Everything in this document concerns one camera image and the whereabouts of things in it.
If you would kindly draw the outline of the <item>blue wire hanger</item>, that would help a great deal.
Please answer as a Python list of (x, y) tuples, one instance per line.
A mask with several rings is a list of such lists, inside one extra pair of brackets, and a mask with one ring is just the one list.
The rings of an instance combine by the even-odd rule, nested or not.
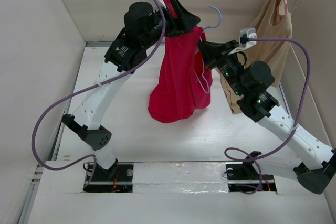
[[(222, 23), (222, 12), (220, 11), (219, 8), (217, 8), (216, 6), (213, 5), (209, 5), (209, 8), (212, 8), (214, 10), (217, 11), (218, 15), (219, 15), (219, 20), (218, 23), (216, 25), (209, 25), (203, 28), (202, 33), (200, 35), (199, 41), (200, 42), (206, 42), (206, 40), (202, 39), (202, 35), (205, 35), (205, 31), (208, 29), (214, 29), (217, 28), (218, 26), (220, 26), (220, 24)], [(209, 81), (205, 78), (204, 74), (205, 74), (205, 70), (209, 68), (209, 63), (210, 63), (210, 56), (205, 54), (204, 56), (202, 56), (202, 73), (201, 76), (199, 76), (196, 71), (195, 76), (197, 78), (198, 83), (201, 86), (201, 89), (203, 90), (203, 92), (205, 94), (210, 94), (210, 84)]]

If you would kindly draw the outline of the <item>red t-shirt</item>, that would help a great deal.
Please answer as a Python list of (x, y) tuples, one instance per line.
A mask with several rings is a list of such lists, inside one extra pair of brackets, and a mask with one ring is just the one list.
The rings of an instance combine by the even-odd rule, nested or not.
[(190, 33), (165, 38), (158, 84), (149, 96), (148, 112), (161, 123), (188, 119), (211, 102), (212, 72), (205, 68), (197, 44), (206, 37), (196, 26)]

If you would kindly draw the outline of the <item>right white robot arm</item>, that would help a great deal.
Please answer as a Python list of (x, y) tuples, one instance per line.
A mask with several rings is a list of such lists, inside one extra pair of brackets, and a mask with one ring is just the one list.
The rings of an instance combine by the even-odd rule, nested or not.
[(198, 43), (207, 68), (217, 68), (236, 95), (237, 105), (245, 116), (278, 137), (282, 144), (267, 154), (253, 151), (239, 166), (227, 172), (229, 178), (242, 180), (263, 174), (286, 177), (299, 182), (306, 190), (321, 194), (335, 175), (335, 149), (320, 142), (293, 119), (267, 89), (275, 82), (275, 72), (264, 61), (249, 66), (241, 63), (245, 46), (257, 39), (245, 38), (239, 45)]

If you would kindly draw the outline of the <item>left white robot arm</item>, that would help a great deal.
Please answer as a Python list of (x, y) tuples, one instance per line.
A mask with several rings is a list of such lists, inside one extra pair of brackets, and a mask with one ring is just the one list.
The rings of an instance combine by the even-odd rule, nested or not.
[(147, 50), (164, 37), (190, 33), (201, 19), (179, 0), (154, 10), (148, 2), (135, 2), (124, 15), (124, 27), (108, 48), (101, 70), (81, 105), (62, 117), (62, 122), (91, 147), (99, 174), (105, 180), (117, 175), (118, 160), (112, 153), (112, 133), (101, 122), (119, 89), (147, 59)]

